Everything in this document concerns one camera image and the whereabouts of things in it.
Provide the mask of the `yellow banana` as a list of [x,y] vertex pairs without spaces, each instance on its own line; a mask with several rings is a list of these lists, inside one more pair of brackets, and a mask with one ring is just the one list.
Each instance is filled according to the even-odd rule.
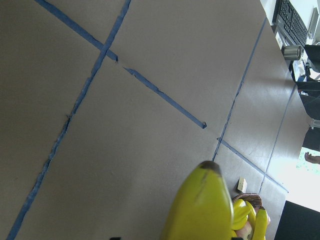
[[249,201],[239,198],[233,203],[233,223],[231,229],[240,230],[245,226],[246,222],[255,226],[256,211]]
[[213,161],[200,163],[180,186],[168,213],[161,240],[230,240],[231,197]]
[[269,216],[264,207],[260,207],[255,217],[252,240],[264,240],[268,228]]

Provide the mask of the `paper basket tag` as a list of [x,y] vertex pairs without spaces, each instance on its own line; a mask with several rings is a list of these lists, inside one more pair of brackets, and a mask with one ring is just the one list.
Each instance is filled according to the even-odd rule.
[[240,177],[237,182],[236,190],[244,194],[247,192],[247,187],[248,187],[247,180],[244,177]]

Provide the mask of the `brown wicker basket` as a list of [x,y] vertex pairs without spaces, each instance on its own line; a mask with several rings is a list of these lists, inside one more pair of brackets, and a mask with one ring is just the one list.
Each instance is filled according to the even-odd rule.
[[260,208],[263,206],[263,202],[259,194],[257,193],[241,193],[232,198],[234,204],[238,199],[248,201],[254,208]]

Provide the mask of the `steel cup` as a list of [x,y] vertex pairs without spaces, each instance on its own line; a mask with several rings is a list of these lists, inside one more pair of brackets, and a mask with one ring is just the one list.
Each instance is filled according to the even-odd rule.
[[288,61],[298,61],[301,59],[304,49],[301,45],[288,45],[281,49],[283,57]]

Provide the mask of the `black keyboard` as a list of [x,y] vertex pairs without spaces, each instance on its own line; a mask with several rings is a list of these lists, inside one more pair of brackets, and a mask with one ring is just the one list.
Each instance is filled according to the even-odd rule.
[[308,30],[289,0],[276,1],[272,23],[278,27],[291,45],[305,46]]

